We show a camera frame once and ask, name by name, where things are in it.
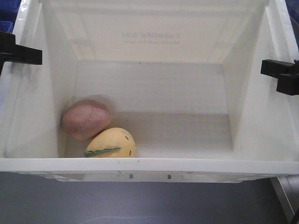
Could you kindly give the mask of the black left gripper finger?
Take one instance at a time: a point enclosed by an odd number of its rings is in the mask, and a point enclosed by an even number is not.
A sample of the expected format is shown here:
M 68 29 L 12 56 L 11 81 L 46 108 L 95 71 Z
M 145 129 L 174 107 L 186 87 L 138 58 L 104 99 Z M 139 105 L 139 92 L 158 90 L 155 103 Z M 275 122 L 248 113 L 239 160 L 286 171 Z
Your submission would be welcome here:
M 42 65 L 42 51 L 16 44 L 15 35 L 0 33 L 0 64 L 5 62 Z

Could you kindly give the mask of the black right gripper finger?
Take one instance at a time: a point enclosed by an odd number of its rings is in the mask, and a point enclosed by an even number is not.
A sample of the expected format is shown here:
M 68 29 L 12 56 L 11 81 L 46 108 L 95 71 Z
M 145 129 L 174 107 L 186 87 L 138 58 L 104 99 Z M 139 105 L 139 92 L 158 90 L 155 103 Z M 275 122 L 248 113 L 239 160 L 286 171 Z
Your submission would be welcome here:
M 288 63 L 271 59 L 262 60 L 261 74 L 270 77 L 278 77 L 280 74 L 297 75 L 299 73 L 299 62 Z
M 279 74 L 277 82 L 277 92 L 290 96 L 299 94 L 299 75 L 298 74 Z

